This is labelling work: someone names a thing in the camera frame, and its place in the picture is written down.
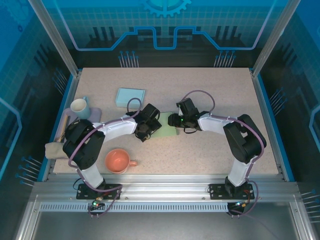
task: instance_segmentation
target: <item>speckled tabletop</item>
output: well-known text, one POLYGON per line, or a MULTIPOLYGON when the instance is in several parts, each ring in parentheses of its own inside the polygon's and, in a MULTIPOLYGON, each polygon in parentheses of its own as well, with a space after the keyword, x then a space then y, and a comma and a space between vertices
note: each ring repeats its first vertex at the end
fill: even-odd
MULTIPOLYGON (((216 115, 251 116, 267 141, 264 155, 252 169, 253 174, 277 174, 278 170, 257 96, 248 68, 84 68, 75 99, 88 96, 91 107, 102 109, 101 121, 117 119, 126 113, 116 107, 118 88, 145 89, 144 104, 153 104, 160 112, 178 112, 176 103, 188 92, 205 90, 213 95, 216 115)), ((190 95, 199 111, 212 107, 203 93, 190 95)), ((138 166, 126 174, 228 174, 234 157, 224 135, 198 131, 151 138, 144 143, 134 134, 105 143, 97 159, 101 173, 109 173, 104 160, 115 148, 125 149, 138 166)), ((55 173, 75 173, 66 160, 57 160, 55 173)))

